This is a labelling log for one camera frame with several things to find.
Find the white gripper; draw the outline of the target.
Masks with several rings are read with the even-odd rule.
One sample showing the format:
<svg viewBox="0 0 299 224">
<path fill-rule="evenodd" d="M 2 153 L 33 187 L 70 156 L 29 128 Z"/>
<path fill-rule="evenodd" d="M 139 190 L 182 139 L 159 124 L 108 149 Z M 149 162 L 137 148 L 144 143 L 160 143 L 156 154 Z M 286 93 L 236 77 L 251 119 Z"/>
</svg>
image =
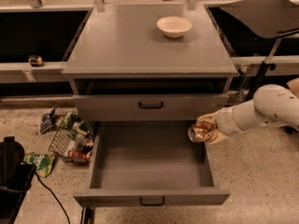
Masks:
<svg viewBox="0 0 299 224">
<path fill-rule="evenodd" d="M 207 134 L 206 143 L 213 145 L 227 139 L 237 133 L 245 131 L 249 127 L 249 109 L 244 105 L 224 107 L 214 113 L 205 114 L 199 117 L 198 124 L 207 122 L 217 124 L 218 130 Z"/>
</svg>

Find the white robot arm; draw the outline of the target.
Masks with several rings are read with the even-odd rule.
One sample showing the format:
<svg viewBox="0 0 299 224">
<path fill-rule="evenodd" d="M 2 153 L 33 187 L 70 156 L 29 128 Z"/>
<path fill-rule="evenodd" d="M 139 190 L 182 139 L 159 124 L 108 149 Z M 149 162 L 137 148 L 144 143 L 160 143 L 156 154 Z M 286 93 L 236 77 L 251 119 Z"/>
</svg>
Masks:
<svg viewBox="0 0 299 224">
<path fill-rule="evenodd" d="M 239 105 L 205 114 L 188 130 L 195 143 L 216 144 L 251 129 L 289 126 L 299 130 L 299 98 L 294 88 L 268 84 Z"/>
</svg>

